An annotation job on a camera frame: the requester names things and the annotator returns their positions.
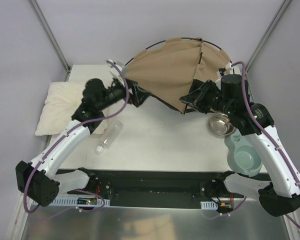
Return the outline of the beige pet tent fabric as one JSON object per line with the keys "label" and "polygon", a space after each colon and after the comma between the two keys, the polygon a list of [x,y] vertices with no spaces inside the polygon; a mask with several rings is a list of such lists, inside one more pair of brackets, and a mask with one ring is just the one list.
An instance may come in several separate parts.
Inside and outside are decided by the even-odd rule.
{"label": "beige pet tent fabric", "polygon": [[169,108],[183,114],[185,104],[179,98],[189,94],[203,83],[211,80],[218,87],[221,78],[214,74],[200,71],[194,79],[195,71],[186,68],[186,62],[180,64],[160,63],[156,60],[135,59],[127,63],[126,80],[137,82],[137,86],[151,93],[150,97],[164,103]]}

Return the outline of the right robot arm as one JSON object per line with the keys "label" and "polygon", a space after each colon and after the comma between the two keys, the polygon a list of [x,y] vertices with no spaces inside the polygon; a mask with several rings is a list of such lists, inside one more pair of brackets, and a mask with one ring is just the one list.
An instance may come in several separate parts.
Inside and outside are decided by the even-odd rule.
{"label": "right robot arm", "polygon": [[250,101],[249,84],[243,75],[222,76],[220,87],[207,80],[179,100],[200,113],[214,110],[226,114],[259,155],[270,177],[269,181],[260,181],[246,173],[226,171],[215,184],[218,196],[236,193],[254,199],[273,217],[300,208],[300,172],[283,147],[267,108]]}

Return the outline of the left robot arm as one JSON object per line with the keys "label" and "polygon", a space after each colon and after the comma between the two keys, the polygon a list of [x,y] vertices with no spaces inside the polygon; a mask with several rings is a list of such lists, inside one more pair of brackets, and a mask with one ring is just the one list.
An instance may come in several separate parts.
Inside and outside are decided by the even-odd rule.
{"label": "left robot arm", "polygon": [[16,168],[17,187],[24,198],[39,206],[50,205],[58,194],[80,190],[89,195],[96,191],[97,176],[80,167],[72,172],[57,171],[72,151],[89,137],[107,117],[103,110],[120,100],[139,107],[150,96],[134,81],[127,84],[113,79],[109,87],[102,80],[90,79],[82,92],[81,104],[71,116],[65,130],[37,157],[26,163],[20,161]]}

